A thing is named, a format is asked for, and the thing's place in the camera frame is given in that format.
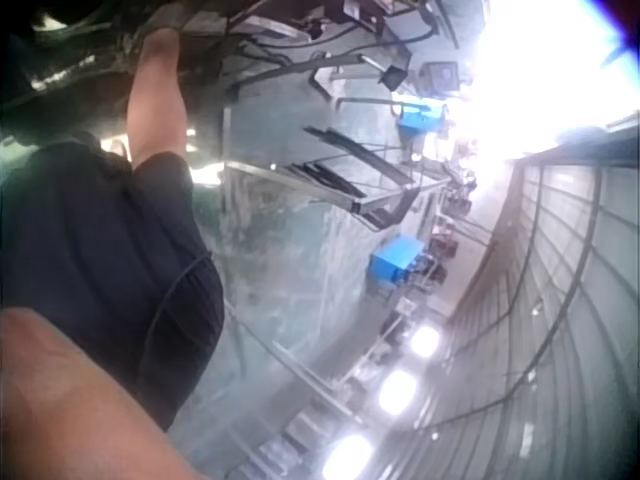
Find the dark shirt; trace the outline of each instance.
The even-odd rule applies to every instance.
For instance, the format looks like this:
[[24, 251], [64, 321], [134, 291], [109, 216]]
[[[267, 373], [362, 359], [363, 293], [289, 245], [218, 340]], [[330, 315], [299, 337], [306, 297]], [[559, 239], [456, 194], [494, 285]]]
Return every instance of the dark shirt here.
[[0, 300], [46, 317], [167, 429], [222, 331], [219, 275], [178, 156], [138, 169], [74, 143], [2, 186]]

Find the steel beam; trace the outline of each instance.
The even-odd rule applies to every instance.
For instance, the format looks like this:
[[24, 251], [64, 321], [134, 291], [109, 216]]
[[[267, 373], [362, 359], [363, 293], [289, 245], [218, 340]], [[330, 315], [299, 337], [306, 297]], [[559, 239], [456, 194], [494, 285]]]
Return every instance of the steel beam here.
[[291, 175], [285, 175], [274, 170], [268, 170], [265, 168], [256, 167], [255, 165], [248, 165], [246, 163], [226, 161], [224, 162], [225, 168], [231, 168], [240, 172], [249, 173], [272, 182], [277, 182], [287, 187], [298, 190], [303, 194], [311, 197], [323, 200], [331, 203], [336, 207], [340, 207], [347, 212], [354, 212], [357, 208], [355, 200], [350, 195], [347, 195], [337, 190], [315, 185], [314, 183], [297, 179]]

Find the blue machine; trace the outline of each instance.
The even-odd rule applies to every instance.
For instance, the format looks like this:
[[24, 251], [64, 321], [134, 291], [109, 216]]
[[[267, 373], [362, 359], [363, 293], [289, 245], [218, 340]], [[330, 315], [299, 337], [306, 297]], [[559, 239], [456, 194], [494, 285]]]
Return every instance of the blue machine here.
[[403, 107], [402, 116], [398, 119], [398, 126], [407, 130], [410, 135], [441, 130], [446, 116], [446, 103], [433, 98], [421, 98], [416, 103], [424, 103], [430, 110]]
[[369, 271], [378, 281], [397, 285], [404, 279], [413, 261], [422, 254], [424, 243], [400, 235], [371, 254]]

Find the metal bar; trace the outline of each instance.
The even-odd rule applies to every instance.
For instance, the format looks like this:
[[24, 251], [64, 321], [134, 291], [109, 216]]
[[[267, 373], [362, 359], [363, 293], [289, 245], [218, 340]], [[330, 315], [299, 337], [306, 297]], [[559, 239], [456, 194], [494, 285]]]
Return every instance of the metal bar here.
[[266, 473], [269, 478], [274, 480], [284, 480], [282, 476], [280, 476], [275, 470], [273, 470], [259, 455], [255, 453], [254, 450], [251, 449], [249, 445], [247, 445], [240, 435], [236, 433], [231, 427], [227, 428], [227, 432], [229, 432], [229, 436], [234, 441], [236, 445], [240, 447], [240, 450], [249, 457], [249, 459], [254, 463], [256, 467], [262, 470], [262, 473]]
[[269, 3], [270, 1], [272, 0], [257, 0], [253, 5], [248, 6], [237, 15], [231, 17], [231, 19], [229, 19], [227, 23], [227, 31], [230, 32], [231, 30], [233, 30], [234, 27], [237, 27], [251, 15], [257, 13], [258, 10], [260, 10], [262, 7], [264, 7], [265, 4]]
[[307, 133], [318, 137], [320, 140], [329, 145], [333, 145], [336, 148], [351, 153], [358, 160], [366, 163], [371, 168], [384, 174], [386, 177], [388, 177], [398, 185], [411, 185], [414, 183], [413, 178], [405, 175], [402, 171], [398, 170], [390, 163], [385, 162], [375, 153], [372, 153], [371, 151], [360, 145], [358, 142], [352, 140], [351, 138], [341, 134], [336, 130], [330, 128], [327, 131], [323, 132], [313, 127], [305, 127], [304, 130]]
[[489, 247], [489, 243], [488, 242], [483, 242], [482, 240], [480, 240], [479, 238], [474, 237], [473, 235], [470, 235], [466, 232], [464, 232], [463, 230], [460, 230], [459, 228], [454, 227], [454, 231], [456, 233], [458, 233], [459, 235], [462, 235], [465, 238], [468, 238], [469, 240], [471, 240], [472, 242], [477, 243], [478, 245], [482, 245], [483, 247], [488, 248]]
[[222, 160], [228, 158], [229, 146], [231, 145], [231, 106], [227, 105], [222, 110]]
[[273, 342], [273, 345], [278, 350], [280, 350], [283, 354], [285, 354], [287, 357], [289, 357], [297, 366], [299, 366], [302, 370], [304, 370], [311, 378], [313, 378], [316, 382], [318, 382], [318, 384], [320, 384], [322, 387], [326, 388], [329, 392], [335, 391], [335, 388], [333, 388], [331, 385], [329, 385], [323, 378], [318, 376], [318, 374], [316, 374], [313, 370], [311, 370], [304, 363], [302, 363], [300, 360], [298, 360], [289, 350], [284, 348], [282, 345], [280, 345], [276, 341]]
[[366, 351], [366, 353], [360, 357], [360, 359], [356, 362], [356, 364], [351, 367], [349, 369], [349, 371], [347, 371], [347, 373], [345, 373], [342, 378], [337, 382], [338, 385], [342, 385], [344, 382], [346, 382], [351, 376], [353, 376], [354, 372], [360, 368], [360, 365], [362, 365], [366, 360], [368, 360], [368, 358], [371, 356], [371, 354], [375, 351], [376, 348], [378, 348], [380, 345], [382, 345], [382, 342], [384, 342], [387, 337], [389, 336], [389, 334], [393, 331], [394, 328], [396, 328], [398, 326], [398, 324], [404, 319], [404, 315], [399, 315], [398, 318], [395, 320], [395, 322], [393, 322], [389, 328], [378, 337], [378, 339], [374, 342], [373, 345], [371, 345], [371, 347], [369, 347], [369, 349]]
[[346, 195], [342, 192], [321, 187], [311, 182], [305, 182], [303, 180], [299, 180], [290, 175], [284, 175], [282, 173], [278, 173], [273, 170], [267, 170], [264, 168], [256, 167], [254, 165], [248, 165], [246, 163], [226, 161], [224, 162], [224, 164], [225, 164], [225, 168], [232, 168], [234, 170], [238, 170], [244, 173], [255, 175], [260, 178], [264, 178], [266, 180], [278, 182], [282, 185], [286, 185], [287, 187], [293, 188], [295, 190], [299, 190], [302, 193], [309, 195], [311, 197], [318, 198], [325, 202], [329, 202], [332, 205], [335, 205], [337, 207], [340, 207], [346, 210], [347, 212], [353, 212], [353, 209], [355, 206], [354, 199], [351, 196]]
[[286, 67], [275, 68], [266, 72], [258, 73], [244, 80], [240, 80], [230, 85], [227, 91], [239, 90], [242, 87], [253, 85], [254, 83], [262, 82], [263, 80], [270, 80], [272, 78], [282, 77], [284, 75], [290, 75], [293, 73], [304, 73], [309, 70], [315, 70], [318, 68], [328, 67], [341, 67], [347, 65], [360, 65], [364, 63], [363, 55], [350, 54], [350, 55], [336, 55], [327, 58], [316, 58], [308, 60], [306, 62], [293, 63]]
[[287, 370], [289, 370], [291, 373], [293, 373], [293, 375], [297, 378], [299, 378], [300, 380], [302, 380], [302, 382], [307, 385], [311, 390], [313, 390], [319, 397], [320, 399], [323, 400], [323, 402], [332, 410], [334, 410], [336, 413], [338, 413], [339, 415], [342, 415], [343, 417], [345, 417], [346, 419], [353, 421], [357, 424], [362, 424], [362, 420], [360, 418], [358, 418], [353, 412], [351, 412], [347, 407], [345, 407], [344, 405], [342, 405], [342, 403], [340, 403], [338, 400], [336, 400], [335, 398], [333, 398], [331, 395], [329, 395], [327, 392], [325, 392], [323, 389], [319, 388], [312, 380], [309, 379], [309, 377], [307, 377], [307, 375], [303, 372], [298, 370], [297, 368], [295, 368], [293, 365], [289, 364], [289, 362], [287, 362], [286, 360], [284, 360], [280, 354], [278, 353], [277, 350], [275, 350], [271, 345], [269, 345], [267, 342], [265, 342], [260, 335], [258, 335], [257, 333], [255, 333], [253, 331], [253, 329], [251, 327], [249, 327], [249, 325], [247, 325], [245, 322], [243, 322], [242, 320], [240, 320], [237, 315], [235, 314], [235, 309], [228, 303], [225, 302], [225, 305], [227, 306], [227, 309], [230, 311], [230, 313], [232, 313], [232, 315], [230, 315], [231, 319], [238, 323], [238, 325], [240, 325], [242, 328], [244, 328], [246, 330], [246, 332], [262, 347], [264, 348], [267, 353], [269, 353], [273, 358], [276, 359], [276, 361], [282, 365], [284, 368], [286, 368]]
[[399, 193], [405, 193], [405, 192], [408, 192], [409, 190], [416, 190], [416, 189], [419, 190], [420, 192], [428, 192], [431, 190], [437, 190], [448, 183], [449, 183], [449, 180], [440, 180], [438, 182], [434, 182], [422, 187], [415, 187], [407, 190], [396, 191], [393, 194], [382, 194], [382, 195], [377, 195], [375, 197], [367, 197], [361, 200], [356, 200], [356, 203], [360, 205], [358, 213], [365, 214], [372, 210], [375, 210], [376, 208], [385, 207], [389, 204], [390, 200], [397, 198]]
[[431, 111], [431, 107], [421, 103], [401, 102], [399, 100], [387, 100], [384, 98], [370, 97], [340, 97], [336, 100], [336, 110], [339, 110], [343, 103], [368, 103], [371, 105], [400, 105], [402, 107], [417, 108], [423, 112]]

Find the black sleeve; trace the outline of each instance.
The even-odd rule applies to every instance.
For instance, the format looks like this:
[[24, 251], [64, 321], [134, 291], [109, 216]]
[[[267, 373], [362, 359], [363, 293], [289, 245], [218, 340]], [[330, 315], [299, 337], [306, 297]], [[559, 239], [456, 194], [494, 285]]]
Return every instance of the black sleeve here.
[[193, 217], [191, 172], [180, 156], [153, 155], [133, 172], [132, 186], [175, 243], [194, 255], [205, 250]]

